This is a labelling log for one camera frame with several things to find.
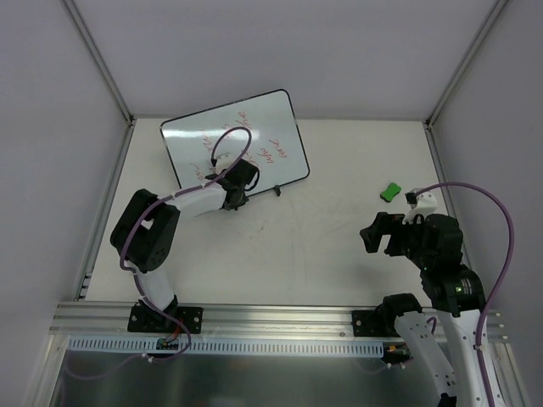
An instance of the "table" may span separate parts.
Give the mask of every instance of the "table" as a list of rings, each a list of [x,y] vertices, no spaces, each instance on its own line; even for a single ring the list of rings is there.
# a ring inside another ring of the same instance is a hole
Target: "table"
[[[160,195],[178,188],[160,137],[164,120],[137,120],[86,300],[137,301],[109,235],[137,189]],[[311,167],[306,180],[284,187],[279,198],[265,192],[238,212],[216,211],[177,227],[165,267],[178,301],[377,305],[385,295],[413,293],[429,306],[417,268],[404,258],[367,254],[359,236],[378,211],[409,209],[403,195],[392,203],[379,198],[390,182],[403,192],[437,182],[422,123],[299,120],[299,130]]]

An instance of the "black mount plate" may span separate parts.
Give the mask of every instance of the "black mount plate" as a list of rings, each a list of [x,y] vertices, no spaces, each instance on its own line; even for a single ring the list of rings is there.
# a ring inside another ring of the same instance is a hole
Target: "black mount plate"
[[[177,307],[176,318],[181,320],[184,326],[192,334],[199,334],[202,331],[202,319],[204,309],[200,307]],[[176,325],[169,323],[165,325],[164,321],[159,321],[149,315],[145,307],[140,303],[135,304],[130,312],[127,331],[141,333],[173,333]]]
[[[400,337],[397,333],[390,335],[390,332],[384,329],[383,324],[373,321],[371,316],[374,315],[375,313],[370,310],[352,311],[350,313],[354,337]]]

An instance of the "whiteboard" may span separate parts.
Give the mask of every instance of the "whiteboard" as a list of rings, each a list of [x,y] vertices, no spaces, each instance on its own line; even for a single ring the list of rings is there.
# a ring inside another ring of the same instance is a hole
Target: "whiteboard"
[[[160,133],[180,187],[196,187],[213,173],[211,150],[226,130],[238,126],[251,130],[244,159],[260,171],[249,196],[309,175],[290,97],[281,89],[162,123]],[[247,138],[246,131],[233,131],[221,141],[216,156],[241,153]]]

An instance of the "green object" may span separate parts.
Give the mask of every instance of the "green object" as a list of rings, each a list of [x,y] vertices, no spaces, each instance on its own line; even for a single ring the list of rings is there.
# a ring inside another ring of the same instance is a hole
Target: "green object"
[[[381,199],[385,202],[392,202],[392,199],[401,192],[399,185],[390,182],[386,190],[381,192]]]

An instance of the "white wall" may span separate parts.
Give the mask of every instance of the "white wall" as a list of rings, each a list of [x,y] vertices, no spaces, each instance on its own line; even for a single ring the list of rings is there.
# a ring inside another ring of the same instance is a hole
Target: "white wall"
[[[516,249],[502,309],[533,405],[543,405],[543,2],[514,0],[438,120],[447,178],[487,187],[511,210]],[[507,248],[500,212],[474,192],[453,191],[474,269],[487,293]]]
[[[300,118],[423,120],[495,0],[77,0],[134,114],[278,88]]]
[[[0,405],[70,299],[124,123],[57,0],[0,5]]]

